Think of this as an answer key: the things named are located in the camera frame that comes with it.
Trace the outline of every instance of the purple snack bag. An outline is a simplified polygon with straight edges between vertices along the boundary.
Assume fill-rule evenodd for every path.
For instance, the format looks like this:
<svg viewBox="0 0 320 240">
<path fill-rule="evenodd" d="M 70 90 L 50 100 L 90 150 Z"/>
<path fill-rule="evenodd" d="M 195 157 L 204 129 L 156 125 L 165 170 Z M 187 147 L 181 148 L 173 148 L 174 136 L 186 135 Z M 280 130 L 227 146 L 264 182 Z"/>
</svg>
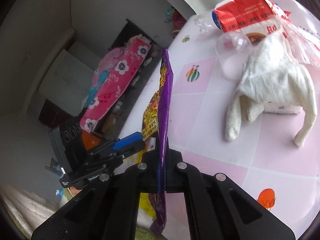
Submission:
<svg viewBox="0 0 320 240">
<path fill-rule="evenodd" d="M 171 101 L 171 92 L 173 84 L 173 72 L 169 61 L 168 50 L 164 50 L 162 64 L 160 68 L 160 88 L 159 88 L 159 105 L 158 105 L 158 133 L 159 133 L 159 162 L 157 170 L 158 193 L 149 194 L 149 200 L 156 212 L 156 219 L 150 229 L 159 236 L 167 222 L 166 205 L 164 195 L 164 166 L 165 151 L 167 147 L 167 133 L 169 122 L 169 108 Z"/>
</svg>

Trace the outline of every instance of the metal rivet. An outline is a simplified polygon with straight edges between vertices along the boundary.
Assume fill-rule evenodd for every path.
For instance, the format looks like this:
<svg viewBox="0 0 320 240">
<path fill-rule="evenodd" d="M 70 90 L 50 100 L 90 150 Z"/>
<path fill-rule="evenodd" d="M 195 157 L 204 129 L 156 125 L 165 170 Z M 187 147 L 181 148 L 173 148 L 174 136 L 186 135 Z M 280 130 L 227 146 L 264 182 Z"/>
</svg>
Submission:
<svg viewBox="0 0 320 240">
<path fill-rule="evenodd" d="M 147 168 L 147 165 L 145 163 L 138 163 L 137 167 L 139 170 L 144 170 Z"/>
<path fill-rule="evenodd" d="M 226 176 L 223 174 L 223 173 L 218 173 L 217 175 L 216 175 L 216 179 L 217 180 L 220 180 L 220 181 L 224 181 L 224 180 L 226 180 Z"/>
<path fill-rule="evenodd" d="M 179 169 L 185 169 L 186 167 L 187 167 L 187 164 L 186 163 L 178 163 L 177 164 L 177 167 L 179 168 Z"/>
<path fill-rule="evenodd" d="M 107 181 L 109 178 L 110 178 L 109 174 L 106 174 L 106 173 L 102 173 L 102 174 L 99 176 L 99 179 L 100 179 L 101 181 Z"/>
</svg>

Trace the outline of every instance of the black camera module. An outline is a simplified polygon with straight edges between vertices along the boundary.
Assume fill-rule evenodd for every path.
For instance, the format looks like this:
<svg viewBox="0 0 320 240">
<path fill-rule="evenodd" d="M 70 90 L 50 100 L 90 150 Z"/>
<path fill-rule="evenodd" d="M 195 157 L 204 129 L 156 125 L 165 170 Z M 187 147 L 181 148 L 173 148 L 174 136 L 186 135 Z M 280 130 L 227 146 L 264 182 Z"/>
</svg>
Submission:
<svg viewBox="0 0 320 240">
<path fill-rule="evenodd" d="M 76 133 L 76 128 L 74 126 L 71 126 L 70 128 L 70 134 L 73 138 L 76 137 L 77 133 Z"/>
<path fill-rule="evenodd" d="M 70 135 L 69 135 L 69 133 L 67 131 L 64 132 L 64 140 L 66 142 L 70 141 Z"/>
<path fill-rule="evenodd" d="M 77 132 L 81 132 L 81 127 L 80 127 L 80 125 L 77 123 Z"/>
</svg>

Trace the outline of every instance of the orange balloon print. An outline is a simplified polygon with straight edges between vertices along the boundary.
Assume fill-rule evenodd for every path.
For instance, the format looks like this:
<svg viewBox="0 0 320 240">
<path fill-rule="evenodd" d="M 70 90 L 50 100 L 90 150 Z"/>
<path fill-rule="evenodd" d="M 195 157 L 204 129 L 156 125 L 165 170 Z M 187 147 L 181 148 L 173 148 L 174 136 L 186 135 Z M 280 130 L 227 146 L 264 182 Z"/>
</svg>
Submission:
<svg viewBox="0 0 320 240">
<path fill-rule="evenodd" d="M 276 201 L 275 192 L 271 188 L 266 188 L 261 191 L 257 201 L 266 209 L 271 209 L 275 205 Z"/>
</svg>

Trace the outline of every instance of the pink and white tablecloth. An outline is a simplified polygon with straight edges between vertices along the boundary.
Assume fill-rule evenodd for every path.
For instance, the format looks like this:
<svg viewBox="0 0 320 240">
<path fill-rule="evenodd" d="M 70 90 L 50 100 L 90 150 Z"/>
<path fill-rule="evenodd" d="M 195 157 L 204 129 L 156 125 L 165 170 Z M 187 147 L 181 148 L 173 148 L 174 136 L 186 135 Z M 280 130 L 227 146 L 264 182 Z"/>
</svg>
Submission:
<svg viewBox="0 0 320 240">
<path fill-rule="evenodd" d="M 320 37 L 320 22 L 294 0 L 271 0 L 301 28 Z M 183 160 L 201 172 L 223 172 L 253 198 L 271 188 L 275 193 L 272 212 L 295 233 L 308 228 L 320 210 L 320 115 L 298 148 L 293 137 L 302 127 L 299 115 L 262 114 L 252 124 L 243 123 L 239 137 L 225 141 L 225 114 L 237 83 L 225 80 L 215 53 L 217 28 L 201 34 L 190 18 L 169 47 L 174 81 L 169 116 L 169 144 L 183 154 Z M 198 66 L 199 78 L 188 82 L 187 72 Z M 320 70 L 308 67 L 320 111 Z M 120 137 L 141 130 L 143 112 L 159 88 L 160 64 L 151 76 L 131 112 Z M 188 222 L 183 194 L 167 194 L 168 222 L 164 235 L 169 240 L 188 239 Z"/>
</svg>

